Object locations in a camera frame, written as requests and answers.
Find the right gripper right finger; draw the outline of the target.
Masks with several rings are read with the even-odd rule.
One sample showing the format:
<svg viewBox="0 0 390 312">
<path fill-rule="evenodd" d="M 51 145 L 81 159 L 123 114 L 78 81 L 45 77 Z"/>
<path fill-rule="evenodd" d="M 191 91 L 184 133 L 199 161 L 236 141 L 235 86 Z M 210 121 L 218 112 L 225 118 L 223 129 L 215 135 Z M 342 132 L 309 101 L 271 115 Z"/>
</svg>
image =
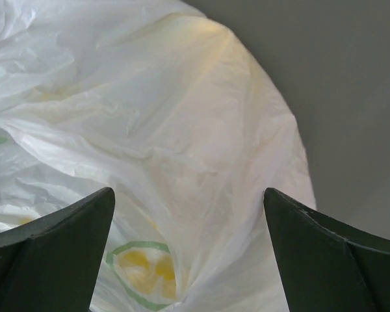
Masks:
<svg viewBox="0 0 390 312">
<path fill-rule="evenodd" d="M 390 240 L 275 188 L 263 205 L 290 311 L 390 311 Z"/>
</svg>

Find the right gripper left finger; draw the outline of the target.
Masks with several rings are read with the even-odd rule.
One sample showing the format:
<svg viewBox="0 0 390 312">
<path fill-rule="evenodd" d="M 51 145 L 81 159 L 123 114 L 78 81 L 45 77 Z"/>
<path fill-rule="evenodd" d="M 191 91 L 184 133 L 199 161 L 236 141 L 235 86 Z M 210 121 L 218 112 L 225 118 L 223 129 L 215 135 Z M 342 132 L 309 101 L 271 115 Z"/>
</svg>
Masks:
<svg viewBox="0 0 390 312">
<path fill-rule="evenodd" d="M 89 311 L 114 206 L 105 187 L 0 233 L 0 312 Z"/>
</svg>

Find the white plastic bag with fruit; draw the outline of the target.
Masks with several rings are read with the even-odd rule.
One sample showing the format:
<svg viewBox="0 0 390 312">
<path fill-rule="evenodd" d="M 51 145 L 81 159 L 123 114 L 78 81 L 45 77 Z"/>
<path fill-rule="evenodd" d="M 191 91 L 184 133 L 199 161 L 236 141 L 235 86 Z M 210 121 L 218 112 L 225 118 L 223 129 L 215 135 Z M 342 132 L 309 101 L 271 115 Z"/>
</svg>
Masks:
<svg viewBox="0 0 390 312">
<path fill-rule="evenodd" d="M 296 119 L 181 1 L 0 1 L 0 232 L 116 196 L 92 311 L 287 311 L 263 212 L 315 205 Z"/>
</svg>

